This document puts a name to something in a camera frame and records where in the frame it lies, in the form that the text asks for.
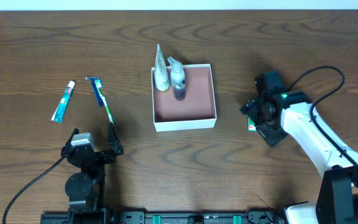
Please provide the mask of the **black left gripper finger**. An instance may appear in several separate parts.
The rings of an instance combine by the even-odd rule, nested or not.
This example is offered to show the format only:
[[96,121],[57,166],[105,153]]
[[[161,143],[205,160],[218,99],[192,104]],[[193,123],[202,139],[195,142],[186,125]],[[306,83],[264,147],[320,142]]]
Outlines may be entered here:
[[110,150],[112,150],[115,155],[123,155],[124,148],[115,133],[113,123],[109,124],[108,145],[109,145]]
[[71,134],[71,136],[69,137],[68,141],[65,143],[66,146],[71,146],[71,141],[74,137],[74,135],[79,133],[79,129],[75,128]]

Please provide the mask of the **green toothpaste tube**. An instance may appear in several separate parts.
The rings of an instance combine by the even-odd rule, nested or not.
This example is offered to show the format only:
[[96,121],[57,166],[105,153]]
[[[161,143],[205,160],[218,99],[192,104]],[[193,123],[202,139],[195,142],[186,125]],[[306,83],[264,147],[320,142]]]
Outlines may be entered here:
[[75,85],[76,82],[73,80],[70,80],[70,82],[68,83],[65,92],[51,118],[52,121],[57,122],[57,123],[62,123],[63,122],[63,118],[65,115],[65,112],[67,110],[67,106],[70,102],[70,98],[74,92],[75,89]]

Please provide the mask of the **green soap packet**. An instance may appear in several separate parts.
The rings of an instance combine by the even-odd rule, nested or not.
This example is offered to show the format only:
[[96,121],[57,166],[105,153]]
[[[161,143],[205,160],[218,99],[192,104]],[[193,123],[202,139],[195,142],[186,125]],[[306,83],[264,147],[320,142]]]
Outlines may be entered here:
[[256,127],[255,127],[255,123],[250,118],[248,118],[247,130],[248,130],[248,132],[256,132],[257,131]]

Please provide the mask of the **white cosmetic tube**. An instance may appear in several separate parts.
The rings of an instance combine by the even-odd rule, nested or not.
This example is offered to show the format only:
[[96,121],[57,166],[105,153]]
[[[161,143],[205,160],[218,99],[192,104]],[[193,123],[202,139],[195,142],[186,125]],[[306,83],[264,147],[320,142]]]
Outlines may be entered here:
[[158,91],[165,92],[170,88],[167,66],[159,44],[157,44],[155,58],[154,82]]

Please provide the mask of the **clear spray bottle dark liquid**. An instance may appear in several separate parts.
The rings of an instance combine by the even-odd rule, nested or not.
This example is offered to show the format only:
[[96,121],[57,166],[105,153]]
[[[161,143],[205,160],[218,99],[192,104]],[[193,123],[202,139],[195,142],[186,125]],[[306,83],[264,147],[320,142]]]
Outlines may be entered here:
[[173,88],[173,94],[176,100],[182,101],[186,95],[186,76],[184,66],[173,57],[168,58],[170,64],[170,78]]

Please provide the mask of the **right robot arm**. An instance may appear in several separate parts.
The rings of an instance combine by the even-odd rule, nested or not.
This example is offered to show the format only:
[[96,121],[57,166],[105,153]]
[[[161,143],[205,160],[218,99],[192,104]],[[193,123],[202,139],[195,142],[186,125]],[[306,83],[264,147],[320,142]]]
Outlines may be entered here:
[[322,177],[315,203],[286,206],[270,222],[358,223],[358,152],[326,124],[305,93],[284,85],[279,72],[259,75],[255,85],[258,95],[241,113],[270,147],[291,136]]

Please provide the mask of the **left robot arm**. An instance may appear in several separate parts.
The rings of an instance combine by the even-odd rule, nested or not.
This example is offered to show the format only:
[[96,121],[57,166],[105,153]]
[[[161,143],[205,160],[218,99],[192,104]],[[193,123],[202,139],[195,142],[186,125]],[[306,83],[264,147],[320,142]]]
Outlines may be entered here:
[[61,156],[80,169],[65,184],[68,223],[117,222],[114,212],[104,204],[105,165],[115,163],[124,153],[113,123],[108,128],[108,146],[108,150],[96,152],[92,135],[76,128],[62,147]]

